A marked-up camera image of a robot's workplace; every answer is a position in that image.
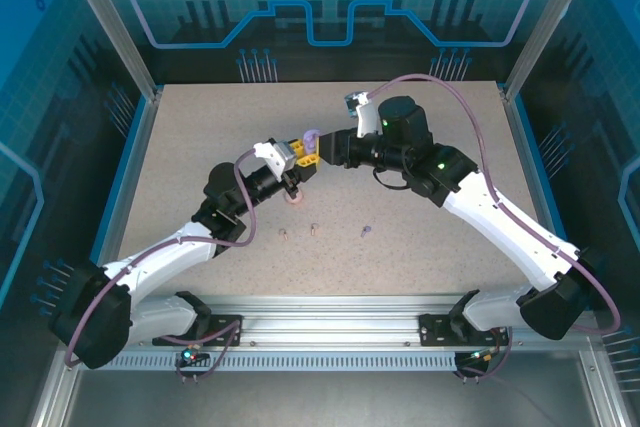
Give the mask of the blue table edge trim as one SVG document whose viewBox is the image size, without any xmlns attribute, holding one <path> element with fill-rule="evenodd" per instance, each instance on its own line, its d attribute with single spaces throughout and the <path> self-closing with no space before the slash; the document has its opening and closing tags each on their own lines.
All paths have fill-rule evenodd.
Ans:
<svg viewBox="0 0 640 427">
<path fill-rule="evenodd" d="M 89 255 L 97 266 L 118 258 L 156 112 L 153 102 L 140 98 Z"/>
</svg>

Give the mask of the left LED circuit board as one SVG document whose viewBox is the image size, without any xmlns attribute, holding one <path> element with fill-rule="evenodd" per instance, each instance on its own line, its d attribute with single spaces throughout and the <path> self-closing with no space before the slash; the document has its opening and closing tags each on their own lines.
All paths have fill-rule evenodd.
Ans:
<svg viewBox="0 0 640 427">
<path fill-rule="evenodd" d="M 180 368 L 190 367 L 208 359 L 209 355 L 203 353 L 199 345 L 192 344 L 182 350 L 178 360 L 178 366 Z"/>
</svg>

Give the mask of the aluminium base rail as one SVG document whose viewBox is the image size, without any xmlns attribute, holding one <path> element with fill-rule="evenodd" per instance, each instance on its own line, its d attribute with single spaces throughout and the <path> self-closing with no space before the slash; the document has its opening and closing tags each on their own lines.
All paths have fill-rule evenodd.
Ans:
<svg viewBox="0 0 640 427">
<path fill-rule="evenodd" d="M 238 351 L 418 351 L 418 316 L 446 314 L 460 294 L 204 296 L 215 314 L 243 317 Z"/>
</svg>

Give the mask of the aluminium frame post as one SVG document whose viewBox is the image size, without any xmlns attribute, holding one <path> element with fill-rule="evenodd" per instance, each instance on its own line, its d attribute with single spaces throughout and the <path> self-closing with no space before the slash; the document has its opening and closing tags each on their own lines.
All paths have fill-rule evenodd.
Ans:
<svg viewBox="0 0 640 427">
<path fill-rule="evenodd" d="M 513 103 L 573 0 L 548 0 L 504 86 L 504 98 Z"/>
<path fill-rule="evenodd" d="M 141 95 L 157 98 L 156 84 L 112 0 L 86 0 Z"/>
</svg>

